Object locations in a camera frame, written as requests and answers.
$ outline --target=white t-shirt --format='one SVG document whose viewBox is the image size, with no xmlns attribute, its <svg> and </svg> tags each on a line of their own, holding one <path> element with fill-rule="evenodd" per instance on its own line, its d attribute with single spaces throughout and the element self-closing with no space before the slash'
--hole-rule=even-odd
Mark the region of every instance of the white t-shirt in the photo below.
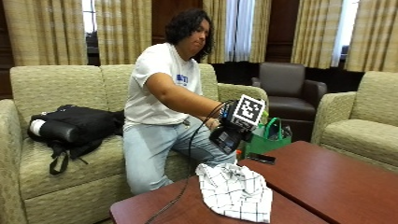
<svg viewBox="0 0 398 224">
<path fill-rule="evenodd" d="M 169 109 L 145 87 L 145 81 L 155 73 L 167 74 L 175 85 L 202 95 L 196 61 L 186 62 L 169 43 L 150 46 L 137 59 L 129 79 L 123 128 L 138 123 L 176 124 L 187 118 L 187 114 Z"/>
</svg>

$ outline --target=beige sofa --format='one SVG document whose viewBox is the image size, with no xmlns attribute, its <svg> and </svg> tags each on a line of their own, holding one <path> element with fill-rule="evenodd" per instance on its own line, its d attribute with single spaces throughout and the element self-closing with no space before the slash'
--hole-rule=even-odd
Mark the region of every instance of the beige sofa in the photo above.
<svg viewBox="0 0 398 224">
<path fill-rule="evenodd" d="M 242 93 L 267 100 L 262 89 L 216 83 L 211 65 L 200 64 L 203 94 L 224 101 Z M 42 65 L 10 69 L 13 100 L 0 101 L 0 223 L 94 223 L 109 217 L 110 204 L 131 196 L 123 176 L 122 138 L 107 137 L 66 172 L 47 173 L 50 149 L 26 135 L 30 115 L 73 104 L 123 109 L 131 64 Z M 170 152 L 165 172 L 187 176 L 187 160 Z"/>
<path fill-rule="evenodd" d="M 396 100 L 398 73 L 367 72 L 358 91 L 323 96 L 311 142 L 398 173 Z"/>
</svg>

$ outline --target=green bag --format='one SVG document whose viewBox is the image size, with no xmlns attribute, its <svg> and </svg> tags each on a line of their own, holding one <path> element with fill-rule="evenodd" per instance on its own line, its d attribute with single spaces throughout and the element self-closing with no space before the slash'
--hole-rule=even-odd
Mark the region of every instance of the green bag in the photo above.
<svg viewBox="0 0 398 224">
<path fill-rule="evenodd" d="M 266 125 L 258 124 L 251 141 L 246 144 L 244 157 L 248 152 L 263 154 L 291 143 L 291 132 L 283 130 L 280 123 L 279 118 L 272 118 Z"/>
</svg>

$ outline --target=sofa armrest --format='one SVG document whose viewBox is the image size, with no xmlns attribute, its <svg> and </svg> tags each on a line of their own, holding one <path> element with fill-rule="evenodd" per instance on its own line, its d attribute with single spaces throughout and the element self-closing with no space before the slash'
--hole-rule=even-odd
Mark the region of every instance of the sofa armrest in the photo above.
<svg viewBox="0 0 398 224">
<path fill-rule="evenodd" d="M 316 82 L 311 80 L 303 81 L 302 97 L 312 105 L 314 108 L 318 108 L 322 96 L 326 93 L 327 86 L 323 82 Z"/>
<path fill-rule="evenodd" d="M 258 77 L 251 77 L 251 86 L 260 88 L 260 81 Z"/>
<path fill-rule="evenodd" d="M 0 223 L 27 223 L 19 195 L 22 134 L 14 103 L 0 101 Z"/>
<path fill-rule="evenodd" d="M 258 87 L 218 83 L 218 100 L 220 102 L 238 100 L 242 94 L 255 98 L 256 100 L 263 100 L 266 105 L 264 110 L 268 111 L 268 97 L 264 90 Z M 262 117 L 260 122 L 266 123 L 264 117 Z"/>
<path fill-rule="evenodd" d="M 312 144 L 320 144 L 320 137 L 327 125 L 350 118 L 355 94 L 355 91 L 348 91 L 323 95 L 312 124 Z"/>
</svg>

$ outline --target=brown table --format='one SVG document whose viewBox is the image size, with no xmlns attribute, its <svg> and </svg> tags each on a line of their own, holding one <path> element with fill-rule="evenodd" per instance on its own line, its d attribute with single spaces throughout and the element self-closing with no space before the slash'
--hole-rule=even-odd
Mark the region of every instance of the brown table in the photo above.
<svg viewBox="0 0 398 224">
<path fill-rule="evenodd" d="M 398 174 L 306 142 L 243 160 L 267 186 L 331 223 L 398 223 Z"/>
<path fill-rule="evenodd" d="M 110 206 L 110 216 L 117 224 L 145 223 L 163 206 L 174 200 L 182 189 L 184 180 L 157 190 L 137 195 Z M 310 224 L 327 223 L 299 205 L 286 199 L 276 192 L 272 194 L 271 223 Z M 199 179 L 188 178 L 186 191 L 176 203 L 153 220 L 151 223 L 207 224 L 207 223 L 252 223 L 214 213 L 202 202 Z"/>
</svg>

